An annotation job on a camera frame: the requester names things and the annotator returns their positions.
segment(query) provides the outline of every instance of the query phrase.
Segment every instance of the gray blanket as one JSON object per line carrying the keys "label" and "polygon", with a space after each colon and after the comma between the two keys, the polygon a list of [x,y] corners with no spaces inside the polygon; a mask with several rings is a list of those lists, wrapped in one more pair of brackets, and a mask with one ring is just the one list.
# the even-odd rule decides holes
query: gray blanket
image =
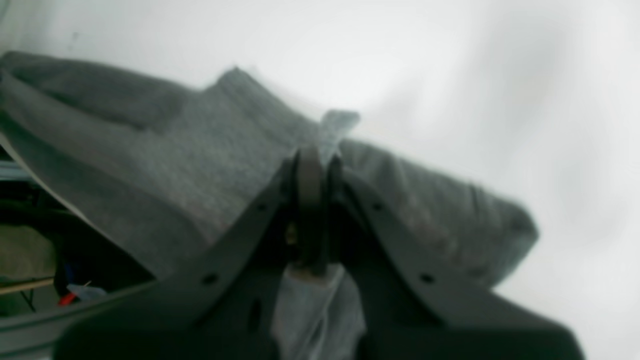
{"label": "gray blanket", "polygon": [[[4,55],[0,71],[3,147],[159,278],[214,244],[285,157],[326,139],[322,124],[240,69],[204,91],[24,53]],[[483,286],[512,272],[537,238],[511,201],[363,142],[345,139],[340,152],[425,246]],[[275,316],[286,359],[349,358],[364,331],[341,268],[320,287],[285,276]]]}

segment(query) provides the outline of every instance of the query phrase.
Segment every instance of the red object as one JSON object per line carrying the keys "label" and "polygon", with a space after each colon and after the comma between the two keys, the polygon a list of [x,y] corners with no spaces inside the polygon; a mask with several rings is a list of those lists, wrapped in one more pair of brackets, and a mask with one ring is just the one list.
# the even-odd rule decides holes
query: red object
{"label": "red object", "polygon": [[65,296],[60,298],[60,301],[58,301],[58,305],[59,306],[67,306],[67,305],[71,304],[74,301],[75,298],[76,298],[76,294],[68,293]]}

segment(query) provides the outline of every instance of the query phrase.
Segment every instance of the white background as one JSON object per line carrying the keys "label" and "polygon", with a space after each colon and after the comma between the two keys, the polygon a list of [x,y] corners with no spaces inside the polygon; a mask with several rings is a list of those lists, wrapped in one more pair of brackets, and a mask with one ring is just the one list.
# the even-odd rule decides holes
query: white background
{"label": "white background", "polygon": [[357,110],[357,136],[531,210],[500,294],[589,359],[638,360],[639,20],[631,0],[14,0],[0,53],[196,88],[238,65],[310,116]]}

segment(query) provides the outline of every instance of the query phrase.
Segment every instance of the white wall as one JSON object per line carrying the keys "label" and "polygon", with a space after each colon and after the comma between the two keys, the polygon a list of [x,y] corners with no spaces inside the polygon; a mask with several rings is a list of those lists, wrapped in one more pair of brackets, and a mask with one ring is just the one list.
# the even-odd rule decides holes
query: white wall
{"label": "white wall", "polygon": [[640,4],[14,0],[0,52],[205,87],[254,68],[358,136],[514,196],[542,237],[498,292],[590,359],[640,359]]}

